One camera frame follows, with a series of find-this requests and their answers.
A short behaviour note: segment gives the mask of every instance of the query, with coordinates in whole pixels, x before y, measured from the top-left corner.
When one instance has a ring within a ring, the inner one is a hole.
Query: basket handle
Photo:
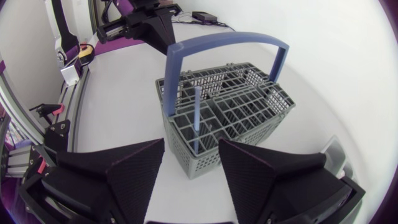
[[[167,116],[175,114],[177,88],[181,73],[182,59],[204,50],[240,43],[265,43],[279,47],[269,79],[276,82],[285,62],[289,46],[283,41],[265,34],[252,32],[227,32],[196,37],[172,44],[167,49],[166,71],[164,79],[163,109]]]

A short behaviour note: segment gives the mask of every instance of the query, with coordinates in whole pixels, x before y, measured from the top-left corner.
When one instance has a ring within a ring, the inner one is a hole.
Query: white table surface
[[[176,41],[228,28],[174,24]],[[251,62],[269,72],[274,54],[261,44],[220,47],[184,59],[183,70],[226,63]],[[78,130],[78,152],[93,152],[157,138],[165,138],[165,154],[147,210],[146,220],[172,223],[237,223],[222,167],[189,180],[169,149],[155,80],[164,77],[166,56],[147,44],[96,56],[90,64]],[[328,105],[299,75],[285,66],[279,83],[296,102],[261,147],[299,154],[320,152],[336,135],[353,166],[358,183],[370,186],[366,166],[350,135]],[[357,223],[366,220],[366,196]]]

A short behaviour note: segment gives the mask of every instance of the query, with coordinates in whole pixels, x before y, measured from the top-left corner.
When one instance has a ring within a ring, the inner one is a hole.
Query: black cable
[[[109,0],[108,2],[105,2],[105,8],[102,11],[102,15],[101,15],[101,20],[104,24],[109,23],[109,17],[108,17],[108,9],[111,6],[112,1]]]
[[[181,21],[181,20],[180,20],[181,18],[187,17],[187,16],[181,16],[182,14],[180,14],[180,17],[177,18],[178,21],[172,20],[172,23],[179,23],[179,24],[196,24],[196,25],[202,25],[202,26],[219,26],[219,27],[230,28],[231,30],[233,30],[234,32],[236,32],[236,30],[234,30],[232,27],[230,27],[229,25],[227,25],[227,24],[225,24],[225,23],[223,23],[223,22],[218,22],[218,21],[215,21],[215,22],[199,22],[199,21],[185,22],[185,21]]]
[[[172,21],[172,23],[179,23],[179,24],[196,24],[196,25],[202,25],[202,26],[219,26],[219,27],[225,27],[225,28],[230,28],[234,32],[236,32],[232,27],[228,26],[225,23],[222,22],[216,22],[216,23],[209,23],[209,22],[197,22],[197,21],[191,21],[191,22],[184,22],[184,21]]]

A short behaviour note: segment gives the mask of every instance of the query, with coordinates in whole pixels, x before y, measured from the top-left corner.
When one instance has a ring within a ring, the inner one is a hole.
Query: red clip
[[[59,108],[56,111],[53,111],[52,114],[57,115],[57,114],[60,114],[63,112],[63,109],[65,108],[65,106],[63,105],[63,103],[61,103],[60,105],[61,105],[61,108]]]
[[[46,162],[45,162],[45,159],[43,158],[43,161],[42,161],[42,163],[41,163],[39,169],[37,170],[37,172],[40,173],[40,174],[42,174],[42,173],[43,173],[43,170],[44,170],[44,168],[45,168],[45,165],[46,165]]]

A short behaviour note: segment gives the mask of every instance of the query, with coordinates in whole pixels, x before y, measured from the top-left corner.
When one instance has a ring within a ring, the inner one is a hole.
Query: gray plastic basket
[[[295,106],[269,75],[251,63],[231,63],[182,72],[177,76],[178,79],[174,80],[178,81],[177,94],[171,93],[176,96],[173,113],[168,114],[166,105],[170,101],[166,96],[170,80],[167,77],[166,71],[166,78],[156,81],[166,135],[170,148],[190,179],[221,164],[218,154],[220,138],[256,145],[268,138]],[[196,86],[201,87],[198,133],[193,128]],[[195,141],[199,144],[198,153],[194,150]]]

